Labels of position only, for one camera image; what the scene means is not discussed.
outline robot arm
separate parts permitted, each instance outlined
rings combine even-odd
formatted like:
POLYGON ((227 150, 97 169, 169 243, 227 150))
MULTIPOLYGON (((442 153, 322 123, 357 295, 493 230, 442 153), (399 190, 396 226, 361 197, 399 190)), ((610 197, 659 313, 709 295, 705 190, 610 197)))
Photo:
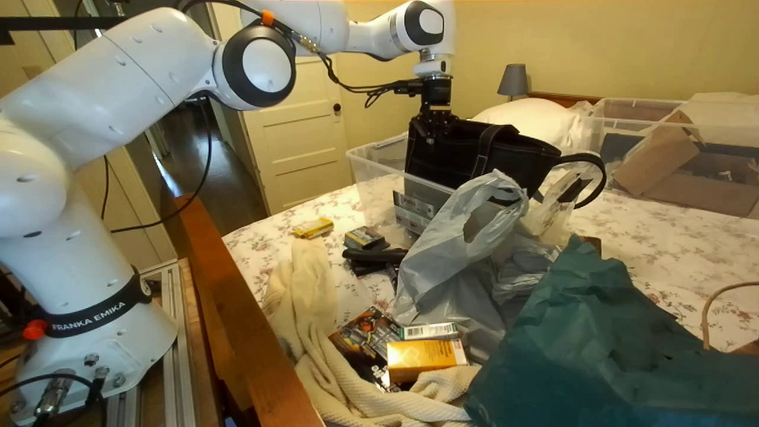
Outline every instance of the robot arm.
POLYGON ((352 51, 382 59, 421 51, 424 63, 451 51, 434 44, 446 40, 438 32, 448 18, 442 21, 446 9, 430 2, 400 4, 371 23, 349 23, 336 0, 270 0, 270 9, 281 27, 246 27, 226 46, 175 9, 151 9, 0 99, 0 263, 48 324, 19 373, 26 407, 17 423, 135 386, 175 338, 71 172, 129 144, 194 92, 212 92, 233 109, 284 99, 299 44, 322 54, 352 51), (45 382, 26 384, 55 373, 97 389, 71 384, 49 404, 45 382))

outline white plastic bag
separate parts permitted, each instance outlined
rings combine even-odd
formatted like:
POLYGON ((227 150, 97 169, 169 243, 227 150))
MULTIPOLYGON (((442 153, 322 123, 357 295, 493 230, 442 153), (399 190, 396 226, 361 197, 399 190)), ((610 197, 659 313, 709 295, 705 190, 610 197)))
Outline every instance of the white plastic bag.
POLYGON ((454 320, 470 353, 486 360, 506 333, 508 313, 498 295, 525 277, 535 284, 536 273, 551 265, 551 257, 520 226, 525 212, 526 192, 501 172, 461 185, 408 249, 395 315, 400 324, 454 320))

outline wooden floor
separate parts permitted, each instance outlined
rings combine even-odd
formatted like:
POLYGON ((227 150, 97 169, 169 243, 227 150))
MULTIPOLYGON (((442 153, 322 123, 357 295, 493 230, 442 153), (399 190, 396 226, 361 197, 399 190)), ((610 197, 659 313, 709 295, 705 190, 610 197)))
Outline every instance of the wooden floor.
POLYGON ((160 123, 156 136, 166 142, 162 155, 144 142, 135 142, 131 155, 162 217, 175 210, 170 199, 197 190, 208 148, 212 166, 199 199, 218 233, 226 235, 269 217, 257 180, 230 144, 218 137, 206 105, 192 102, 170 111, 160 123))

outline green cloth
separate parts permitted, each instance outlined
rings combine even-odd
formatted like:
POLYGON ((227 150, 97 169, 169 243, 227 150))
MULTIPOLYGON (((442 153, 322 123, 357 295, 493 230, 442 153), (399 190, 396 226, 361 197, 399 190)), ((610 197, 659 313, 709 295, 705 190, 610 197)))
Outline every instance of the green cloth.
POLYGON ((572 241, 475 378, 467 410, 498 427, 759 426, 759 358, 708 352, 572 241))

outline towel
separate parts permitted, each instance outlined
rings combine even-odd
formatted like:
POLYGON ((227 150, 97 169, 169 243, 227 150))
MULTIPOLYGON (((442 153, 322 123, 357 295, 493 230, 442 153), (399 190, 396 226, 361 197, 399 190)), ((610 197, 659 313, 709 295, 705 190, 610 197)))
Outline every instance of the towel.
POLYGON ((359 378, 331 341, 334 284, 328 249, 321 241, 295 241, 263 297, 263 311, 295 360, 315 410, 331 426, 347 427, 417 427, 467 426, 470 416, 455 407, 480 365, 422 373, 410 391, 382 391, 359 378))

